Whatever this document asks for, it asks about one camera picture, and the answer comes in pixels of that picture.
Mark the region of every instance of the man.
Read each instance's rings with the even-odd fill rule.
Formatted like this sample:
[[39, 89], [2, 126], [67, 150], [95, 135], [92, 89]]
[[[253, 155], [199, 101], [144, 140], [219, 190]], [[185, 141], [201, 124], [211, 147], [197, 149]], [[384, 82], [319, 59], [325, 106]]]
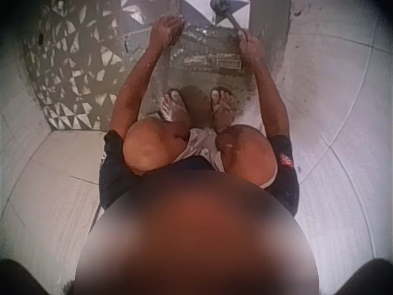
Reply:
[[286, 107], [263, 60], [263, 47], [248, 31], [240, 31], [240, 52], [254, 73], [259, 91], [260, 130], [232, 125], [233, 97], [229, 90], [211, 92], [214, 130], [190, 129], [190, 117], [177, 91], [165, 95], [164, 119], [138, 121], [141, 101], [163, 52], [181, 35], [181, 17], [162, 17], [153, 26], [150, 44], [133, 68], [114, 105], [110, 132], [105, 136], [99, 189], [101, 205], [111, 206], [144, 178], [167, 171], [216, 170], [266, 189], [292, 215], [298, 207], [298, 181], [289, 139]]

